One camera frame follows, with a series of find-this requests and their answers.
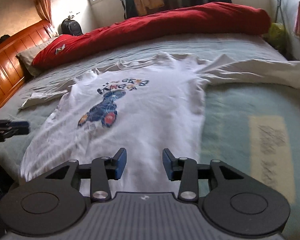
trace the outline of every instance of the blanket label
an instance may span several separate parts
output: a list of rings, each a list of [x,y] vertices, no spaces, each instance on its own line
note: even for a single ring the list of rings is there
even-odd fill
[[[279,191],[290,204],[294,203],[293,162],[283,117],[251,115],[249,126],[251,176]]]

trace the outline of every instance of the gray ribbed panel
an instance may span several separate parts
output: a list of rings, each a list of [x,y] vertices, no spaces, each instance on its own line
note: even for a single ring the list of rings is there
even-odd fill
[[[4,240],[34,238],[7,234]],[[108,203],[95,203],[71,229],[42,240],[235,240],[214,229],[197,206],[177,201],[171,193],[118,193]],[[279,235],[264,240],[283,240]]]

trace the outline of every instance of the pillowcase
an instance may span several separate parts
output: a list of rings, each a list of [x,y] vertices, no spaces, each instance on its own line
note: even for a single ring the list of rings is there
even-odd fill
[[[17,58],[19,59],[20,64],[23,65],[33,77],[37,77],[42,73],[42,70],[34,68],[32,66],[33,59],[35,58],[35,56],[37,56],[37,54],[41,50],[47,47],[51,42],[53,42],[58,37],[59,36],[53,37],[40,45],[26,49],[17,54]]]

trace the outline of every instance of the bed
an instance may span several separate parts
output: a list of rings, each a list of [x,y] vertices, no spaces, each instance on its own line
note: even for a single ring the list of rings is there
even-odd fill
[[[18,110],[33,92],[56,91],[60,84],[96,66],[102,68],[120,59],[132,61],[147,58],[160,51],[171,54],[194,53],[200,59],[207,60],[214,60],[225,54],[235,61],[260,59],[286,62],[282,55],[259,36],[239,33],[180,34],[99,52],[46,71],[37,78],[27,78],[28,73],[20,67],[15,55],[54,35],[51,25],[41,21],[0,45],[0,119],[27,120],[31,124],[29,135],[9,138],[0,143],[0,165],[17,182],[19,166],[28,145],[59,103],[59,99],[55,99]],[[249,131],[253,129],[250,124],[253,121],[249,118],[276,115],[286,120],[293,156],[293,161],[290,161],[294,166],[293,186],[296,190],[293,196],[288,196],[291,197],[289,201],[292,213],[284,235],[289,239],[300,239],[300,130],[297,131],[300,124],[300,91],[280,85],[213,86],[207,89],[206,106],[201,162],[209,163],[211,159],[221,159],[257,178],[258,173],[253,173],[254,164],[250,163],[250,155],[247,154],[251,147]],[[202,195],[206,194],[207,185],[202,183],[200,190]]]

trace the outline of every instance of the black robot gripper at edge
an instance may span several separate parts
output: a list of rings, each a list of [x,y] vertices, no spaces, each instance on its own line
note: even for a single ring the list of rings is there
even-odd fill
[[[79,223],[94,203],[117,197],[111,197],[108,180],[121,178],[126,161],[124,148],[112,158],[100,157],[90,164],[69,160],[5,195],[0,217],[8,231],[22,236],[65,231]],[[279,192],[220,160],[197,164],[164,149],[162,162],[168,179],[181,181],[175,201],[196,205],[214,228],[242,238],[282,232],[290,206]],[[90,197],[79,193],[81,179],[90,179]],[[199,179],[208,180],[210,192],[204,197],[199,197]]]

